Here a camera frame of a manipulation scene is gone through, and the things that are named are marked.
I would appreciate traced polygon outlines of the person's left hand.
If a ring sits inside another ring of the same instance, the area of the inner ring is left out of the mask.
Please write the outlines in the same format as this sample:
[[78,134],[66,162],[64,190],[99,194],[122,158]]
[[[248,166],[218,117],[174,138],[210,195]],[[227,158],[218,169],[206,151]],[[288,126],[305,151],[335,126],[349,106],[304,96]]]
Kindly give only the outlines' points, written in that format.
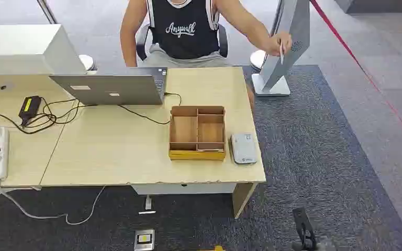
[[265,51],[272,56],[286,55],[290,51],[292,43],[291,34],[280,31],[269,38],[269,43]]

